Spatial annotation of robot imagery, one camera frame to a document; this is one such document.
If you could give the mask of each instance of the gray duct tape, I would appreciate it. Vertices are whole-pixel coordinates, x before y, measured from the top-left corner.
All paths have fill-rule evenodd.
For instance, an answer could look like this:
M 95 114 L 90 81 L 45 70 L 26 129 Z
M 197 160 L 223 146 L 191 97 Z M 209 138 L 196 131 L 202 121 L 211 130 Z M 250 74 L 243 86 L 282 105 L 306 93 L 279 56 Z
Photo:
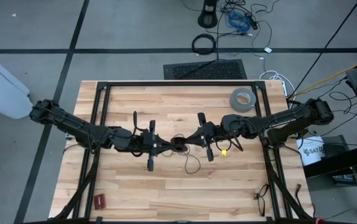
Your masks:
M 238 98 L 243 97 L 248 100 L 247 103 L 243 103 Z M 231 107 L 240 113 L 248 112 L 249 110 L 254 108 L 256 104 L 256 96 L 253 91 L 247 88 L 237 88 L 234 90 L 233 94 L 229 99 L 229 103 Z

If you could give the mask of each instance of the wooden table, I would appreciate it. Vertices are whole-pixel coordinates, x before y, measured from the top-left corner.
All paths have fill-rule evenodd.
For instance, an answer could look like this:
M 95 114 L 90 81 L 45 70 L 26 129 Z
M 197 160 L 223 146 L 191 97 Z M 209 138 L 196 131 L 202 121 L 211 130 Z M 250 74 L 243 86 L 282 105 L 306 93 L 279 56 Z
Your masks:
M 87 121 L 91 116 L 96 84 L 97 81 L 83 81 L 76 102 L 74 115 Z M 266 81 L 266 86 L 271 113 L 286 110 L 280 81 Z M 219 124 L 224 115 L 236 113 L 229 104 L 229 97 L 235 88 L 238 86 L 117 86 L 111 89 L 109 96 L 106 125 L 132 130 L 132 114 L 137 111 L 140 128 L 148 128 L 149 121 L 154 119 L 155 133 L 163 139 L 169 140 L 178 133 L 189 136 L 197 130 L 199 112 L 204 112 L 206 120 L 215 124 Z M 261 94 L 259 98 L 265 114 Z M 100 99 L 97 123 L 104 96 Z M 241 115 L 255 116 L 256 112 L 252 110 Z M 266 218 L 259 214 L 257 201 L 253 199 L 254 194 L 267 183 L 262 147 L 258 138 L 240 138 L 239 141 L 244 151 L 233 147 L 226 157 L 221 156 L 212 145 L 215 154 L 213 162 L 208 162 L 204 149 L 191 146 L 190 153 L 202 164 L 195 174 L 186 173 L 186 157 L 178 154 L 156 157 L 154 171 L 148 172 L 147 156 L 134 157 L 114 149 L 103 149 L 95 195 L 105 194 L 107 208 L 96 211 L 93 207 L 91 219 L 101 216 L 109 221 L 265 221 Z M 68 141 L 67 146 L 75 143 Z M 227 142 L 220 145 L 228 147 Z M 297 148 L 293 140 L 287 145 Z M 299 155 L 285 148 L 280 150 L 280 154 L 290 193 L 294 195 L 296 185 L 302 185 L 299 198 L 303 208 L 311 215 L 313 209 Z M 51 217 L 61 211 L 77 189 L 82 158 L 81 147 L 71 147 L 64 154 Z M 195 171 L 197 167 L 197 161 L 190 157 L 188 171 Z M 284 217 L 278 188 L 277 194 L 280 214 Z M 84 214 L 86 196 L 87 192 L 83 194 L 80 217 Z M 273 217 L 269 192 L 264 198 L 266 216 Z

